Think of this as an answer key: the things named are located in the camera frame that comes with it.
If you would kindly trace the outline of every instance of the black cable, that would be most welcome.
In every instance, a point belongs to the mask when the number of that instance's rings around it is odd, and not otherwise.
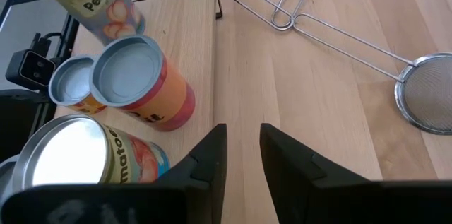
[[[46,35],[44,35],[44,37],[42,37],[45,40],[48,40],[51,37],[56,37],[58,36],[60,39],[63,38],[63,35],[61,33],[47,33]]]

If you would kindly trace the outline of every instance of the can lid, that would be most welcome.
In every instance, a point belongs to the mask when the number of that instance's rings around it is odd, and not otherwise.
[[[110,107],[130,105],[152,89],[162,65],[163,53],[149,37],[134,35],[115,40],[93,65],[92,94]]]
[[[66,60],[52,75],[49,96],[58,105],[75,105],[90,94],[90,70],[94,60],[77,56]]]
[[[13,172],[15,191],[43,184],[95,184],[106,175],[109,151],[102,127],[72,114],[57,118],[27,142]]]

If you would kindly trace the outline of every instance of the printed tomato image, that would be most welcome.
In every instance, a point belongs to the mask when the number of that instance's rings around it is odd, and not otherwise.
[[[155,156],[150,146],[140,139],[130,136],[133,154],[141,168],[138,182],[154,182],[158,178],[158,163],[163,163],[162,156]]]
[[[125,23],[129,12],[123,0],[114,1],[107,8],[107,16],[112,22]]]

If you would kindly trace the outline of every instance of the tin can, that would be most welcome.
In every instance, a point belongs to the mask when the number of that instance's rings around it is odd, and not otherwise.
[[[158,44],[135,35],[104,48],[90,74],[94,98],[117,107],[159,131],[185,124],[195,108],[190,85],[167,61]]]
[[[49,96],[57,105],[69,107],[83,114],[96,114],[106,108],[90,92],[90,70],[94,60],[77,56],[61,64],[49,83]]]
[[[14,191],[45,184],[152,182],[169,170],[165,152],[83,114],[50,121],[26,143]]]
[[[104,45],[145,28],[145,19],[132,0],[57,1]]]

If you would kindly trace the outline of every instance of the metal strainer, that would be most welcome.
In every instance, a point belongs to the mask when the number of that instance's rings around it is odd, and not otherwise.
[[[396,76],[308,33],[296,23],[294,25],[294,29],[299,33],[397,80],[394,90],[395,101],[404,118],[411,124],[429,133],[452,135],[452,53],[430,54],[409,61],[307,13],[299,14],[295,17],[295,20],[299,17],[312,19],[388,56],[405,62],[407,66],[399,76]]]

